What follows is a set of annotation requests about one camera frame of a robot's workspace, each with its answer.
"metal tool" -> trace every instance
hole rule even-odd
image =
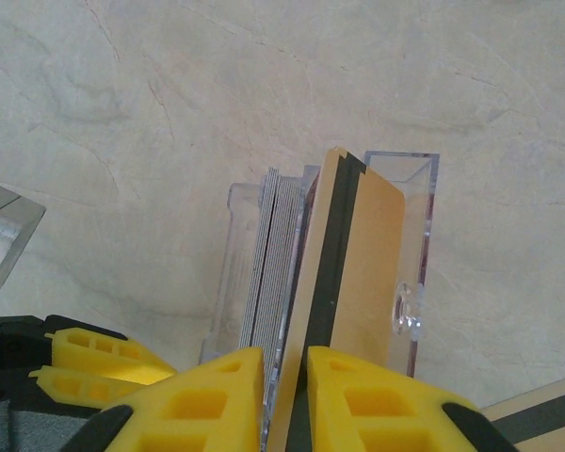
[[[0,287],[45,211],[44,206],[0,186]]]

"black rubber pad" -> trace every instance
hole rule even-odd
[[[94,414],[60,449],[61,452],[104,452],[133,412],[128,405],[118,405]]]

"transparent acrylic box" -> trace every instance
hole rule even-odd
[[[406,212],[387,366],[414,376],[423,320],[428,246],[440,156],[369,151],[364,163],[404,193]]]
[[[413,376],[423,324],[420,311],[425,296],[428,243],[439,155],[369,151],[364,156],[364,163],[400,189],[406,200],[395,309],[390,318],[394,333],[388,367]],[[296,179],[302,184],[304,196],[317,169],[318,167],[306,167],[304,177]],[[230,188],[229,235],[217,308],[210,333],[202,344],[202,363],[238,348],[255,253],[260,193],[261,186],[258,184],[234,184]]]

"clear plastic holder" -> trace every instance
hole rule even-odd
[[[395,308],[390,318],[394,332],[387,366],[413,376],[418,340],[423,325],[421,306],[425,296],[428,243],[439,155],[369,151],[364,156],[364,163],[400,189],[406,200]],[[319,167],[306,167],[303,177],[292,178],[301,184],[304,199],[318,169]],[[233,184],[230,188],[228,208],[231,212],[231,222],[228,241],[212,328],[202,344],[202,363],[238,348],[253,268],[261,189],[258,184]],[[293,244],[293,256],[296,257],[303,215],[304,210],[301,209]],[[296,265],[295,259],[293,261],[291,275],[295,273],[293,271]],[[276,364],[280,363],[283,354],[284,325],[288,317],[291,289],[292,281],[289,281],[285,292],[286,315],[282,317],[278,333]],[[266,376],[266,399],[270,398],[268,394],[275,392],[279,370],[276,364],[273,375]]]
[[[439,162],[436,153],[369,151],[364,155],[364,163],[401,190],[406,202],[387,366],[410,377],[423,328],[421,308]]]

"marble countertop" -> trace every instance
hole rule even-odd
[[[565,1],[0,1],[0,184],[48,212],[0,314],[195,364],[233,182],[442,155],[418,376],[565,377]]]

